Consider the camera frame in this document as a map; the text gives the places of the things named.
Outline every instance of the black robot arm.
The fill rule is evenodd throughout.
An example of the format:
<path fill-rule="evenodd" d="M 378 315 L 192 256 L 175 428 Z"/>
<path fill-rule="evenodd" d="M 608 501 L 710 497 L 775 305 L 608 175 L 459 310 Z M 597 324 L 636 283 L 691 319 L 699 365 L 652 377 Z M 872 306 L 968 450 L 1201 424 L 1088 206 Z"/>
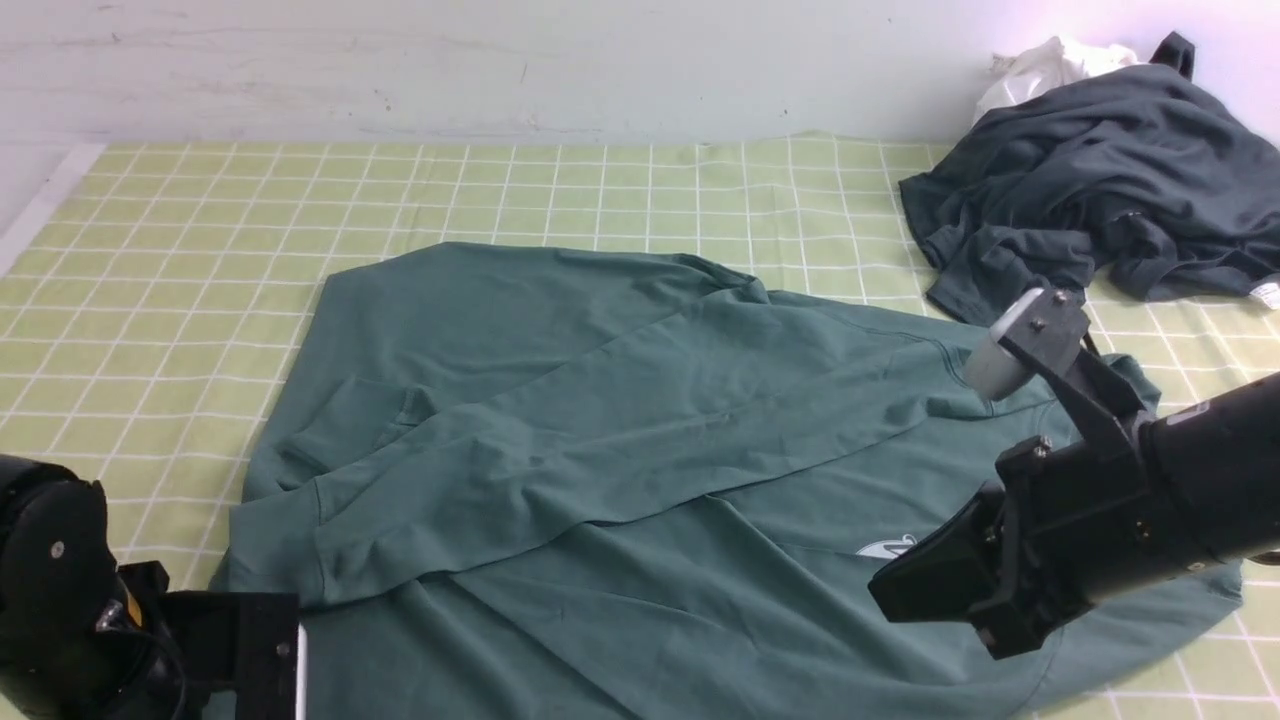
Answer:
<path fill-rule="evenodd" d="M 1087 328 L 1066 293 L 1032 291 L 970 359 L 984 364 L 969 369 L 970 384 L 992 398 L 1044 378 L 1083 439 L 1052 448 L 1034 437 L 1005 451 L 998 483 L 872 579 L 886 619 L 969 623 L 1004 659 L 1108 597 L 1274 557 L 1280 374 L 1156 419 L 1082 347 Z"/>
<path fill-rule="evenodd" d="M 169 592 L 155 561 L 116 565 L 106 496 L 60 465 L 0 455 L 0 692 L 33 717 L 302 717 L 293 594 Z"/>

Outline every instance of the cable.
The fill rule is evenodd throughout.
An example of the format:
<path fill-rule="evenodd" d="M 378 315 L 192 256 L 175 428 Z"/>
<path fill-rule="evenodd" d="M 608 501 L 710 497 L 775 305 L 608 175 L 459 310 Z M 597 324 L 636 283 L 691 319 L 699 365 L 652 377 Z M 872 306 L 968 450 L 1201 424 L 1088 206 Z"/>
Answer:
<path fill-rule="evenodd" d="M 178 705 L 173 708 L 173 714 L 169 715 L 169 720 L 182 720 L 183 711 L 187 708 L 187 673 L 182 669 L 182 660 L 178 655 L 178 648 L 173 646 L 173 642 L 165 637 L 152 635 L 150 633 L 129 628 L 106 626 L 99 629 L 99 632 L 142 638 L 143 641 L 156 646 L 156 650 L 169 659 L 169 664 L 173 665 L 174 671 L 178 673 Z"/>

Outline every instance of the grid pattern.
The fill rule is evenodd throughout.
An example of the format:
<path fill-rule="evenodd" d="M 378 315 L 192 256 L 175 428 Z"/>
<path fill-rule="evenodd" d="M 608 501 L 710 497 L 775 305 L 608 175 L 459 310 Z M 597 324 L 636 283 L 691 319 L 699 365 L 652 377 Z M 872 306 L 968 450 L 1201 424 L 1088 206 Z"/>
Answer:
<path fill-rule="evenodd" d="M 936 315 L 891 188 L 945 147 L 116 145 L 0 278 L 0 448 L 101 478 L 123 561 L 207 582 L 320 281 L 443 240 L 695 252 L 768 287 Z M 1091 290 L 1096 340 L 1185 407 L 1280 370 L 1249 301 Z M 1044 720 L 1280 720 L 1280 571 L 1208 637 Z"/>

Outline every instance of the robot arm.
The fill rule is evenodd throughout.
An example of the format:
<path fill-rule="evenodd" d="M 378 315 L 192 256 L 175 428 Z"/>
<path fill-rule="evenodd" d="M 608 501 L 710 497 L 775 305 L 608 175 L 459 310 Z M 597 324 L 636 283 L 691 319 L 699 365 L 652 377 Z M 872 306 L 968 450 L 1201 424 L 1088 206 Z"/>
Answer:
<path fill-rule="evenodd" d="M 995 659 L 1103 600 L 1280 546 L 1280 374 L 1157 420 L 1080 346 L 1088 318 L 1029 291 L 966 379 L 998 400 L 1039 375 L 1082 441 L 1028 438 L 947 523 L 869 584 L 892 623 L 963 621 Z"/>

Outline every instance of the black cylinder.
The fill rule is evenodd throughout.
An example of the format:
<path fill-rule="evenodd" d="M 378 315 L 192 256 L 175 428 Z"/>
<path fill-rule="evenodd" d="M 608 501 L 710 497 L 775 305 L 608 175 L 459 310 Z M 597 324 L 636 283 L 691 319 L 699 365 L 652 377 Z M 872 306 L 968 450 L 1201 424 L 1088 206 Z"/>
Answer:
<path fill-rule="evenodd" d="M 1280 547 L 1280 373 L 1153 423 L 1144 445 L 1217 561 Z"/>

